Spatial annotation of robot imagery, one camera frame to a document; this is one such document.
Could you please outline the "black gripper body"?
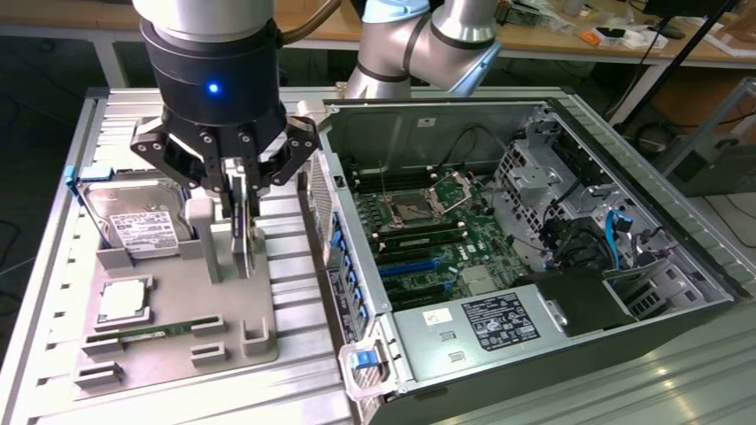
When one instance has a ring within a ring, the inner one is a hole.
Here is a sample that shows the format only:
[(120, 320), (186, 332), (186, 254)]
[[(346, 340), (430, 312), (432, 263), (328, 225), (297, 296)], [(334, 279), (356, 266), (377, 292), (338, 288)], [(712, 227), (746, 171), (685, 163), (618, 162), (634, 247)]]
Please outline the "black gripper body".
[(161, 125), (170, 133), (202, 128), (280, 133), (285, 108), (278, 97), (278, 28), (268, 19), (250, 35), (226, 42), (177, 38), (140, 21), (164, 103)]

